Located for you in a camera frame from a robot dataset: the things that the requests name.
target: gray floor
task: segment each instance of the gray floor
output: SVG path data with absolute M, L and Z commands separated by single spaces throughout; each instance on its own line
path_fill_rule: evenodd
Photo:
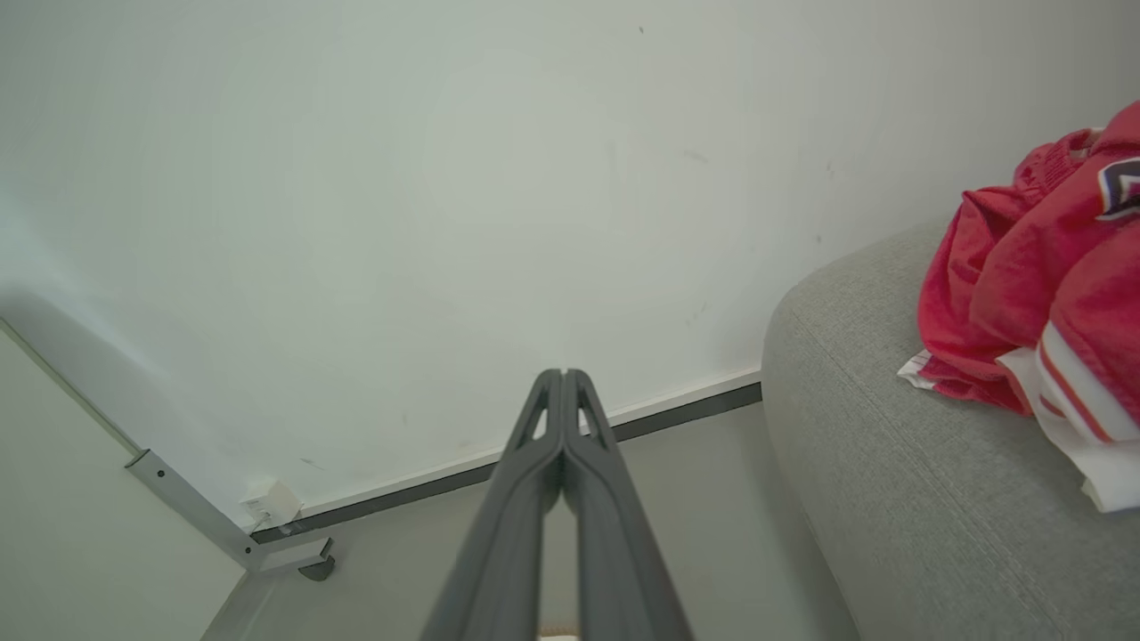
M 709 641 L 856 639 L 830 571 L 780 477 L 760 405 L 622 444 L 693 631 Z M 337 568 L 247 581 L 207 640 L 414 640 L 484 486 L 326 530 Z M 576 622 L 575 521 L 546 520 L 543 616 Z

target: gray fabric upholstery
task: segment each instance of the gray fabric upholstery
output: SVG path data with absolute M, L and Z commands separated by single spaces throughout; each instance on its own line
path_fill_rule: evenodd
M 865 639 L 1140 639 L 1140 511 L 1098 513 L 1033 420 L 895 375 L 944 232 L 784 298 L 764 352 L 781 468 Z

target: gray plastic tool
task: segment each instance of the gray plastic tool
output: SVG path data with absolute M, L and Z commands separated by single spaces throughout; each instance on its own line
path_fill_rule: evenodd
M 578 429 L 578 411 L 589 433 Z M 546 431 L 535 429 L 546 411 Z M 691 641 L 618 443 L 585 372 L 539 374 L 440 593 L 423 641 L 535 641 L 543 519 L 564 492 L 578 517 L 586 641 Z

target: metal bracket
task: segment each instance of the metal bracket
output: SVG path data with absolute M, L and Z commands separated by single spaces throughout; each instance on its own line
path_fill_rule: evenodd
M 336 560 L 328 553 L 333 546 L 332 538 L 318 538 L 288 547 L 261 545 L 198 494 L 153 449 L 136 456 L 127 464 L 127 470 L 251 573 L 299 569 L 308 578 L 324 581 L 333 571 Z

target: gray sofa armrest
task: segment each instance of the gray sofa armrest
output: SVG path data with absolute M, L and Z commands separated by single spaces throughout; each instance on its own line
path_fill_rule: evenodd
M 779 306 L 764 408 L 866 639 L 1140 638 L 1140 513 L 1100 514 L 1032 419 L 912 388 L 945 221 L 823 268 Z

